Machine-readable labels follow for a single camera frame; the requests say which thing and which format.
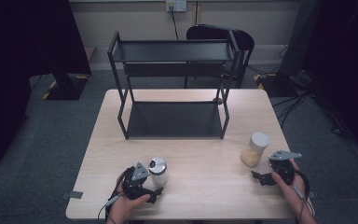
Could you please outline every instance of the chair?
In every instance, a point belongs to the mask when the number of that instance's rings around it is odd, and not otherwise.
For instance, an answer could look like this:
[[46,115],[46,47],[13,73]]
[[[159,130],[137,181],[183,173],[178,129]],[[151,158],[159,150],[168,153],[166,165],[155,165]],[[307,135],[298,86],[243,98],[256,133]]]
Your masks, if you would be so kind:
[[[245,75],[246,67],[248,66],[249,58],[255,46],[255,41],[246,32],[238,29],[209,25],[198,24],[188,28],[186,33],[187,39],[227,39],[228,31],[232,31],[235,40],[237,41],[238,48],[243,51],[239,58],[239,67],[236,68],[236,73],[233,74],[232,80],[236,82],[236,87],[240,88],[243,76]],[[227,63],[227,71],[223,74],[223,78],[229,78],[231,63]],[[185,88],[187,88],[187,77],[185,78]]]

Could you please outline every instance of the person's arm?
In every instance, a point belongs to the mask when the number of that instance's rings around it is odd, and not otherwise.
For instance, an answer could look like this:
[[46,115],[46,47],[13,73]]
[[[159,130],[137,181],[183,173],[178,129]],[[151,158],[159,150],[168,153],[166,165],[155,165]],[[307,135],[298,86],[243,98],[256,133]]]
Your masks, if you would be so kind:
[[[118,192],[123,190],[122,182],[117,188]],[[123,223],[132,213],[132,211],[147,202],[150,199],[150,195],[146,194],[135,200],[128,199],[123,193],[120,194],[117,201],[115,201],[109,211],[109,217],[106,220],[106,224],[121,224]]]
[[[294,160],[290,160],[290,162],[293,164],[295,169],[299,170],[298,165],[295,163]],[[284,183],[284,181],[282,180],[281,176],[275,172],[272,172],[272,177],[274,178],[275,182],[277,182],[283,193],[284,198],[289,203],[292,211],[295,213],[299,224],[316,223],[315,218],[313,217],[307,206],[307,202],[305,201],[305,199],[301,199],[295,191],[295,187],[297,187],[298,190],[305,197],[304,181],[301,176],[295,175],[295,179],[293,180],[292,185],[286,185],[286,183]]]

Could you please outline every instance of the wooden table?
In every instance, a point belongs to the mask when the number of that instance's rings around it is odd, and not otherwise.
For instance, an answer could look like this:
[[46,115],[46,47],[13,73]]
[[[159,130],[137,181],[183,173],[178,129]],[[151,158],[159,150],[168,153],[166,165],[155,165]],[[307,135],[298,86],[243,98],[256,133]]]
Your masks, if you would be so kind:
[[[134,90],[139,100],[212,100],[215,90]],[[136,209],[131,219],[268,219],[294,215],[277,186],[260,186],[251,170],[269,173],[268,156],[289,150],[267,94],[262,90],[231,90],[227,100],[230,123],[224,139],[130,139],[117,122],[117,90],[103,100],[66,215],[95,219],[116,184],[117,177],[140,161],[146,168],[154,157],[168,164],[169,182],[155,204]],[[124,109],[128,123],[131,100]],[[254,132],[269,136],[261,162],[254,168],[241,161],[241,153]],[[145,188],[154,189],[151,178]]]

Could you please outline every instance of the metal shelf frame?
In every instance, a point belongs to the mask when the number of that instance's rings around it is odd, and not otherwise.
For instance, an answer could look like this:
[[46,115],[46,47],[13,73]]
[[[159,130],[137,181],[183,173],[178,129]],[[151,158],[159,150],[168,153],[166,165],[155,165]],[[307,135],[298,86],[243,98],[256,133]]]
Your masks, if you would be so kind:
[[[121,130],[129,138],[224,138],[229,121],[227,98],[232,80],[224,88],[222,74],[227,62],[235,72],[242,51],[232,32],[222,40],[141,40],[123,41],[115,32],[107,51],[117,84],[121,107],[117,116]],[[122,90],[116,63],[122,63],[127,87]],[[132,77],[219,77],[216,95],[211,101],[156,102],[137,101]],[[122,120],[124,106],[131,96],[128,128]],[[219,105],[223,105],[222,126]]]

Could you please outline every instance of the gray wall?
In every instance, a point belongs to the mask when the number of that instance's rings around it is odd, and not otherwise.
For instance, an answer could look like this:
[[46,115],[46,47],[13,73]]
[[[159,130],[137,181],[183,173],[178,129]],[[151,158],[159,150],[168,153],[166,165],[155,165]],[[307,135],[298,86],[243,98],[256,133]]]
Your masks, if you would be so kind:
[[[187,12],[175,12],[177,32],[186,39],[188,27],[209,23],[241,29],[257,45],[289,42],[299,0],[287,1],[187,1]],[[172,17],[160,2],[71,2],[85,47],[106,48],[115,30],[122,39],[175,39]]]

